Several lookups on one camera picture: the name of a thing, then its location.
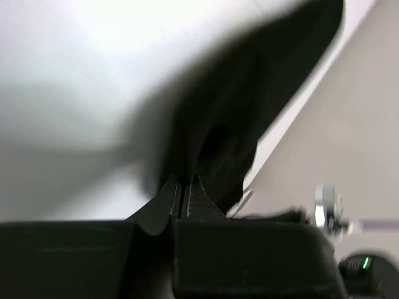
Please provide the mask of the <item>black skirt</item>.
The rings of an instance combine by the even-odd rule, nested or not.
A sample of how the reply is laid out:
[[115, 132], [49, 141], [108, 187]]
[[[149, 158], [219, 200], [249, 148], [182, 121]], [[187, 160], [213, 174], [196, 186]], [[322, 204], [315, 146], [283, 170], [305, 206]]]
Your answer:
[[222, 212], [243, 195], [263, 133], [311, 74], [333, 41], [343, 1], [307, 1], [255, 27], [183, 72], [130, 117], [129, 203], [147, 202], [169, 176], [200, 188]]

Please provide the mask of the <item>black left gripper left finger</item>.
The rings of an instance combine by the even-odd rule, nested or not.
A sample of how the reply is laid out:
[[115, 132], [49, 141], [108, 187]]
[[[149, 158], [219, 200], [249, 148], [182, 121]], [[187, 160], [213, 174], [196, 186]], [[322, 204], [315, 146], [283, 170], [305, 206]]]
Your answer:
[[122, 221], [1, 224], [2, 298], [125, 298], [133, 280], [170, 253], [167, 229], [181, 186]]

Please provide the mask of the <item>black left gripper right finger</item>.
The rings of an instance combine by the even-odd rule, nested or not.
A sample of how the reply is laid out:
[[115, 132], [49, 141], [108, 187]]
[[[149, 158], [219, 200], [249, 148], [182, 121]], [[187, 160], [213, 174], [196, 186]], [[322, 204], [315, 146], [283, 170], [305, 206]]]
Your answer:
[[334, 247], [299, 213], [231, 220], [199, 177], [171, 219], [176, 298], [347, 298]]

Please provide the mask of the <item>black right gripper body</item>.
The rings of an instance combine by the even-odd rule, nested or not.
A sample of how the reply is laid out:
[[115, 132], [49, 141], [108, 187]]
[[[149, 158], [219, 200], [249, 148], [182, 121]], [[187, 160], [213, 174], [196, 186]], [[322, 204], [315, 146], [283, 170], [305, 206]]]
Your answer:
[[342, 199], [333, 185], [318, 185], [314, 193], [313, 210], [303, 207], [292, 209], [283, 215], [282, 221], [288, 224], [308, 225], [326, 240], [342, 240], [358, 232], [358, 222], [343, 216]]

